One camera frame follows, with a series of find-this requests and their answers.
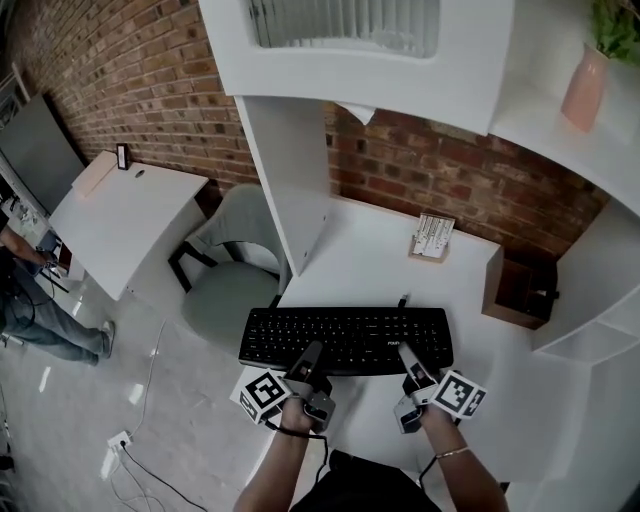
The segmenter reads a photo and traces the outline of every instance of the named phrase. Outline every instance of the black and white marker cube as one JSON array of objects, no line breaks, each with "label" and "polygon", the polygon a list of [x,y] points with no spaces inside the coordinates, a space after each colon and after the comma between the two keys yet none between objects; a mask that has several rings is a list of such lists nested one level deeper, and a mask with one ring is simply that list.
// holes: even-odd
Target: black and white marker cube
[{"label": "black and white marker cube", "polygon": [[291,390],[271,370],[265,370],[257,379],[240,390],[240,405],[251,420],[258,424],[272,414],[273,409],[291,396]]},{"label": "black and white marker cube", "polygon": [[471,418],[487,395],[487,390],[451,370],[433,393],[429,405],[436,405],[456,418]]}]

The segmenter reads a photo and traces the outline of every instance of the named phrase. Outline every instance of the black cable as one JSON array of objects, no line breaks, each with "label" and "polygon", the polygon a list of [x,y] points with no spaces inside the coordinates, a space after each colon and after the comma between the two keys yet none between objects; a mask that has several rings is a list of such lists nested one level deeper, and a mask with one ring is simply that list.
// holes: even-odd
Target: black cable
[{"label": "black cable", "polygon": [[46,267],[42,267],[40,272],[42,273],[44,270],[48,270],[49,271],[49,282],[51,283],[51,296],[47,300],[45,300],[44,302],[41,302],[39,304],[34,304],[33,307],[44,306],[45,304],[49,304],[49,302],[51,302],[53,299],[56,298],[56,287],[53,284],[53,277],[51,277],[53,275],[53,273],[51,272],[50,268],[46,268]]},{"label": "black cable", "polygon": [[191,501],[189,498],[187,498],[184,494],[182,494],[178,489],[176,489],[173,485],[171,485],[168,482],[165,482],[162,478],[160,478],[157,475],[154,475],[151,471],[149,471],[147,468],[145,468],[142,464],[140,464],[136,459],[134,459],[131,454],[127,451],[126,448],[126,443],[124,441],[120,441],[120,446],[122,446],[122,449],[124,450],[124,453],[127,454],[127,456],[143,471],[145,471],[147,474],[151,475],[153,478],[155,478],[158,482],[163,483],[164,485],[166,485],[167,487],[169,487],[173,492],[175,492],[178,496],[180,496],[184,501],[186,501],[189,505],[196,507],[200,510],[202,510],[203,512],[209,512],[206,508],[201,507],[200,505],[194,503],[193,501]]},{"label": "black cable", "polygon": [[327,465],[327,460],[329,459],[329,443],[327,442],[326,436],[320,436],[317,434],[301,434],[300,432],[294,432],[293,430],[289,430],[287,428],[277,427],[269,420],[266,420],[264,424],[275,432],[282,432],[291,437],[300,437],[301,439],[321,439],[324,442],[324,459],[322,461],[322,466],[318,468],[318,472],[316,473],[316,484],[320,481],[320,473]]},{"label": "black cable", "polygon": [[[460,418],[457,418],[456,421],[453,422],[454,425],[457,427],[458,425],[460,425]],[[431,459],[431,462],[429,462],[429,464],[427,464],[427,467],[424,468],[422,470],[422,473],[420,473],[420,476],[418,477],[418,482],[420,483],[420,489],[422,489],[423,493],[427,493],[427,491],[424,488],[424,484],[422,483],[422,479],[424,478],[424,475],[427,474],[427,471],[429,471],[431,469],[431,467],[436,463],[437,457],[433,457],[433,459]]]}]

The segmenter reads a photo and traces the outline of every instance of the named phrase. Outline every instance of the keyboard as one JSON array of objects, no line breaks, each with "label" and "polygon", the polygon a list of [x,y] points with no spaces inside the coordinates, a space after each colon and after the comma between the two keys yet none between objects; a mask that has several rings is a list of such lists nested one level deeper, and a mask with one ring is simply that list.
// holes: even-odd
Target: keyboard
[{"label": "keyboard", "polygon": [[398,345],[406,341],[427,367],[453,365],[451,335],[440,308],[252,309],[239,360],[288,370],[312,341],[324,344],[326,375],[406,373]]}]

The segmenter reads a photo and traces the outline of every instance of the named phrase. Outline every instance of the red brick wall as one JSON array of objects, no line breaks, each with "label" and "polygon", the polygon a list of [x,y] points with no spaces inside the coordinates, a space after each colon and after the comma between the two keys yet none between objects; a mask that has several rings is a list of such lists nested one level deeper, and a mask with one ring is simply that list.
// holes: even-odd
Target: red brick wall
[{"label": "red brick wall", "polygon": [[[134,159],[222,191],[258,182],[196,0],[21,0],[5,59],[49,94],[88,161],[127,142]],[[522,148],[411,116],[380,111],[364,128],[328,105],[327,132],[334,191],[453,216],[530,254],[563,254],[608,199]]]}]

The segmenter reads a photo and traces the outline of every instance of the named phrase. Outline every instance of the sneaker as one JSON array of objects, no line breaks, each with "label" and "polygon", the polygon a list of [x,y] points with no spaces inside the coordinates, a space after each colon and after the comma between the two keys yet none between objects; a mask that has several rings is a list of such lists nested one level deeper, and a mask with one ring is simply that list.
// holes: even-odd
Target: sneaker
[{"label": "sneaker", "polygon": [[111,320],[106,320],[105,323],[102,324],[102,334],[104,334],[102,357],[109,359],[113,351],[113,340],[116,337],[116,324]]}]

